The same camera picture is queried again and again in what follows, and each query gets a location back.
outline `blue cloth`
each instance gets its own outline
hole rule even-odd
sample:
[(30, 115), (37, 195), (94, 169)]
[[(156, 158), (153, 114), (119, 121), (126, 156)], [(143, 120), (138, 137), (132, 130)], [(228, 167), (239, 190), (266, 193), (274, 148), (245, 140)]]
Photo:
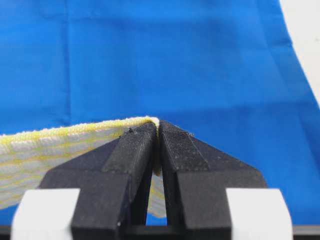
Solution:
[(320, 224), (320, 111), (278, 0), (0, 8), (1, 134), (157, 116), (261, 170), (294, 224)]

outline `white foam pad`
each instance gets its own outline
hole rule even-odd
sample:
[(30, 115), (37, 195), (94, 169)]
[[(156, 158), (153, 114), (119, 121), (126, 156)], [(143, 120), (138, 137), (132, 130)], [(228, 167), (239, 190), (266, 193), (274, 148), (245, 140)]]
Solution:
[(79, 188), (27, 190), (17, 208), (11, 240), (72, 240)]
[(292, 240), (293, 228), (279, 189), (227, 188), (232, 240)]

